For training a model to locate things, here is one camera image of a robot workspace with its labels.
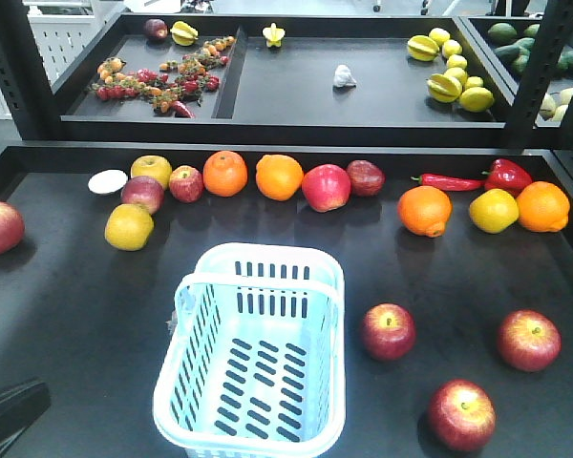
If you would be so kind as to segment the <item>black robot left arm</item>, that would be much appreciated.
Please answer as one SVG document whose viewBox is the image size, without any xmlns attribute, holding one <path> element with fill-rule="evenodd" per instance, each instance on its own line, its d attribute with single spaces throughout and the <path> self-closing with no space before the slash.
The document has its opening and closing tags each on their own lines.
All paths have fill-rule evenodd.
<svg viewBox="0 0 573 458">
<path fill-rule="evenodd" d="M 51 406 L 45 382 L 30 379 L 0 388 L 0 457 Z"/>
</svg>

